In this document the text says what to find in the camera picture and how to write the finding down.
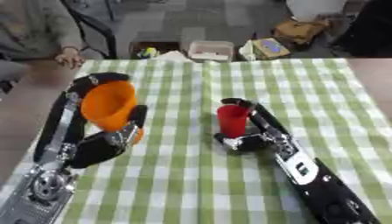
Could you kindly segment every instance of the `clutter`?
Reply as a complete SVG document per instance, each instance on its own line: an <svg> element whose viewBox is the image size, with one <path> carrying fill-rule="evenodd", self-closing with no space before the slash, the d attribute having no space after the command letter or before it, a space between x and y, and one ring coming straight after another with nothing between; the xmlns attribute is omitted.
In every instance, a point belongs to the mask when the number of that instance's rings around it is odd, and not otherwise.
<svg viewBox="0 0 392 224"><path fill-rule="evenodd" d="M272 60L290 54L290 51L285 46L273 38L248 40L248 42L240 48L239 52L240 55L248 61Z"/></svg>
<svg viewBox="0 0 392 224"><path fill-rule="evenodd" d="M154 60L193 62L191 59L188 59L182 52L179 51L171 51L171 52L161 54L156 58L154 58Z"/></svg>
<svg viewBox="0 0 392 224"><path fill-rule="evenodd" d="M137 57L139 57L140 59L143 59L143 60L155 58L159 55L160 55L160 52L155 47L147 47L137 53Z"/></svg>
<svg viewBox="0 0 392 224"><path fill-rule="evenodd" d="M180 50L179 42L169 42L169 41L130 42L128 47L129 56L132 60L155 59L156 57L162 54L171 51L179 51L179 50Z"/></svg>
<svg viewBox="0 0 392 224"><path fill-rule="evenodd" d="M313 22L298 22L290 19L277 25L273 37L294 48L306 48L312 44L314 38L330 26L329 20L320 19Z"/></svg>
<svg viewBox="0 0 392 224"><path fill-rule="evenodd" d="M193 41L188 55L195 61L216 60L229 62L233 60L235 45L227 41Z"/></svg>

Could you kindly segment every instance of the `white container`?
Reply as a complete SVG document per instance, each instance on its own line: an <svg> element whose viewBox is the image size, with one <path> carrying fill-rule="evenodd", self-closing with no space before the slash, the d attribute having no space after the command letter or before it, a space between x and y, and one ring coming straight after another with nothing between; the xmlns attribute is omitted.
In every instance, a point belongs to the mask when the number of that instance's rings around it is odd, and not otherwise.
<svg viewBox="0 0 392 224"><path fill-rule="evenodd" d="M294 18L311 22L320 14L341 13L347 0L287 0Z"/></svg>
<svg viewBox="0 0 392 224"><path fill-rule="evenodd" d="M228 62L233 59L234 50L235 45L227 41L193 41L188 56L196 61Z"/></svg>

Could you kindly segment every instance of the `bag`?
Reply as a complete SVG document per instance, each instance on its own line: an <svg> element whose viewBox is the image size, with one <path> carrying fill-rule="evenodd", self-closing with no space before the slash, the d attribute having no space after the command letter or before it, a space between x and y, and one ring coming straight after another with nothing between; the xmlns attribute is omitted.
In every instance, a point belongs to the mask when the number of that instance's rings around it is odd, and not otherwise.
<svg viewBox="0 0 392 224"><path fill-rule="evenodd" d="M309 23L291 19L277 25L273 37L284 43L292 43L295 47L308 47L314 38L329 26L326 19Z"/></svg>

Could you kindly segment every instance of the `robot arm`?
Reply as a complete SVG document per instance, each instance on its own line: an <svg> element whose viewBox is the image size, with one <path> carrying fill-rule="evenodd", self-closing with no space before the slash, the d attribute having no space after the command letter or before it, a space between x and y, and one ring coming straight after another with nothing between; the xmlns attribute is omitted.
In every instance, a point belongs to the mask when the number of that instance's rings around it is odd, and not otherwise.
<svg viewBox="0 0 392 224"><path fill-rule="evenodd" d="M75 80L57 99L34 151L34 166L24 175L0 209L0 224L51 224L74 194L77 175L72 168L86 168L115 158L129 143L140 139L147 107L135 106L129 121L115 132L101 131L86 137L81 99L92 88L128 75L93 73Z"/></svg>
<svg viewBox="0 0 392 224"><path fill-rule="evenodd" d="M365 204L318 158L312 159L284 126L261 104L228 98L224 104L248 109L249 120L260 130L232 139L215 138L232 151L272 149L275 160L314 217L323 224L380 224Z"/></svg>

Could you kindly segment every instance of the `plastic cup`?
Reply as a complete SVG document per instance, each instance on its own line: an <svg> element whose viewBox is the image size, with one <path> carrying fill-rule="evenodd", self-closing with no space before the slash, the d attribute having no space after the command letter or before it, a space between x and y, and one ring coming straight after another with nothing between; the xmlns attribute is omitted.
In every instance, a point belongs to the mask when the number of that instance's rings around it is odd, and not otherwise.
<svg viewBox="0 0 392 224"><path fill-rule="evenodd" d="M101 129L116 131L127 124L136 105L134 87L127 81L112 81L87 93L81 103L81 113Z"/></svg>
<svg viewBox="0 0 392 224"><path fill-rule="evenodd" d="M237 105L225 105L218 108L220 133L227 137L240 137L245 134L248 110Z"/></svg>

